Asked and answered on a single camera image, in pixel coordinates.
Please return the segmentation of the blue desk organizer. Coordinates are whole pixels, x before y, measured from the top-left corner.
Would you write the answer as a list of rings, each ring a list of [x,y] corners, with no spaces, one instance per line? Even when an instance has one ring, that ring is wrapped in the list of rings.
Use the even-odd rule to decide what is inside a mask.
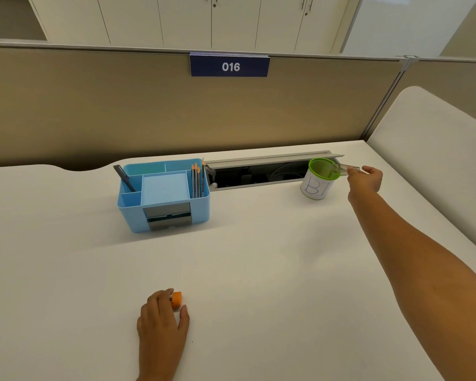
[[[210,217],[206,163],[201,158],[114,165],[117,207],[134,233],[192,224]]]

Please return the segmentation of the beige desk partition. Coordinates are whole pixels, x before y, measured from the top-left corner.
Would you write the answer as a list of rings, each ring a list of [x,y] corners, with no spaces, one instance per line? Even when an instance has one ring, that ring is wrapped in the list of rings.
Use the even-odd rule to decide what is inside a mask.
[[[400,60],[271,57],[192,77],[189,54],[0,46],[0,167],[358,140]]]

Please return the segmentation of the grey organizer drawer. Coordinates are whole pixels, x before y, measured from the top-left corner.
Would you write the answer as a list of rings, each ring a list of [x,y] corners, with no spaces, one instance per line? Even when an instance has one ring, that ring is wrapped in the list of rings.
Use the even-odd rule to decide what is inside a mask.
[[[178,228],[192,224],[191,204],[177,204],[144,208],[150,231]]]

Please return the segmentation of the beige side partition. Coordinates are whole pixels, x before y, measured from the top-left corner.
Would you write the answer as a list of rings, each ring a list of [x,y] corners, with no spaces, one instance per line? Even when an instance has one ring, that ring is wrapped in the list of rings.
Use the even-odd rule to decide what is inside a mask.
[[[397,96],[421,87],[476,119],[476,59],[419,59],[409,66],[370,129],[378,126]]]

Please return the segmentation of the person's left hand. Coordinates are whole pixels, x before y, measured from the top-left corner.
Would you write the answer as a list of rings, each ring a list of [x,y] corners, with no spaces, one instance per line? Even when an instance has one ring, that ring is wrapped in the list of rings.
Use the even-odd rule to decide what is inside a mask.
[[[173,381],[187,337],[179,337],[170,303],[173,288],[150,295],[137,320],[139,375],[136,381]]]

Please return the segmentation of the grey partition post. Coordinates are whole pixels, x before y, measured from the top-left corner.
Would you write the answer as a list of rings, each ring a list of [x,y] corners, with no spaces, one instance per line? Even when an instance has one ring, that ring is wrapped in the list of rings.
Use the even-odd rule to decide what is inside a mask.
[[[379,106],[375,110],[372,118],[370,119],[370,121],[366,125],[365,129],[363,130],[363,132],[360,136],[360,140],[368,139],[368,134],[370,133],[371,127],[373,126],[373,124],[376,121],[378,115],[381,113],[381,110],[383,109],[383,107],[387,103],[387,100],[392,95],[394,89],[396,88],[396,86],[400,82],[404,73],[407,71],[407,69],[409,68],[410,65],[417,62],[419,59],[420,59],[420,57],[416,56],[416,55],[404,55],[403,57],[400,58],[401,69],[400,69],[399,73],[397,74],[396,78],[394,79],[394,81],[392,82],[391,86],[387,90],[385,96],[383,97],[383,99],[379,103]]]

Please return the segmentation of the person's right forearm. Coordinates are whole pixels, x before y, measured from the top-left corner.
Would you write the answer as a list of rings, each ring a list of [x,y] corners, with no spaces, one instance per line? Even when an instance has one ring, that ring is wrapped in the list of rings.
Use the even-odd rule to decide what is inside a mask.
[[[476,273],[373,189],[349,201],[405,320],[445,381],[476,381]]]

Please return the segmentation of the clear plastic pen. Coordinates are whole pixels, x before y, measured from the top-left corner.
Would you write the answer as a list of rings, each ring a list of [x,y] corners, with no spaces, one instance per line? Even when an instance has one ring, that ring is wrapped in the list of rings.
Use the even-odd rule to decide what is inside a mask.
[[[347,176],[348,175],[348,170],[349,169],[353,169],[353,170],[356,170],[356,171],[360,171],[360,167],[358,166],[350,166],[350,165],[345,165],[345,164],[341,164],[341,163],[334,163],[332,164],[331,166],[332,168],[332,171],[337,173],[337,174],[340,174],[341,176]]]

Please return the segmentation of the blue desk number sign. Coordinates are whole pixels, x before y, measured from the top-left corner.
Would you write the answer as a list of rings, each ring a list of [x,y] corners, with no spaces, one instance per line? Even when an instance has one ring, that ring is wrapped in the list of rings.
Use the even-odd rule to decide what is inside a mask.
[[[270,60],[271,58],[265,55],[203,52],[189,54],[192,77],[265,78]]]

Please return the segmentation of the blue sticky note pad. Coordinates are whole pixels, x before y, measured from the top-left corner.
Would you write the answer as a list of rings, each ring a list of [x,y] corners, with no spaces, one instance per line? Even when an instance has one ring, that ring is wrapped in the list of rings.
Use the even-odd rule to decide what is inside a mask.
[[[141,205],[161,205],[164,203],[190,199],[186,172],[145,174],[142,178]]]

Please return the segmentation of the white cup with green rim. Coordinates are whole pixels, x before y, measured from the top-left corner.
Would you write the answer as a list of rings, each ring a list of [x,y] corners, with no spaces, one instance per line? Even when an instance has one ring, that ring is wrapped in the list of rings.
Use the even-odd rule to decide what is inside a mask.
[[[337,164],[327,158],[314,158],[309,161],[308,169],[300,185],[304,196],[313,200],[322,200],[328,195],[334,182],[341,173]]]

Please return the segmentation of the person's right hand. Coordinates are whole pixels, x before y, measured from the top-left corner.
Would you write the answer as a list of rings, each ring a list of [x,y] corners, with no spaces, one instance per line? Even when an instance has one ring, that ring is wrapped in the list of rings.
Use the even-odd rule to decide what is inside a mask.
[[[371,166],[362,166],[358,183],[349,184],[350,203],[370,194],[378,194],[382,185],[383,172]]]

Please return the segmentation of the white wall cabinet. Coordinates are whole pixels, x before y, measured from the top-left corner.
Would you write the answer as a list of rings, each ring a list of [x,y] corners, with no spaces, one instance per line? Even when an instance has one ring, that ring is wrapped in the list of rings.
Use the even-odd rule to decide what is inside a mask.
[[[362,0],[0,0],[0,42],[137,49],[343,52]]]

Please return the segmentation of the grey pen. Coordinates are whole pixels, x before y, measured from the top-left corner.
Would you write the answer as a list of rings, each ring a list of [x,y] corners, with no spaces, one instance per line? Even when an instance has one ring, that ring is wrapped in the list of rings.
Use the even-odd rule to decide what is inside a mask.
[[[137,192],[137,190],[134,188],[132,183],[130,182],[129,176],[126,174],[126,172],[123,170],[123,168],[120,165],[114,165],[113,166],[115,172],[119,175],[121,181],[127,186],[130,192]]]

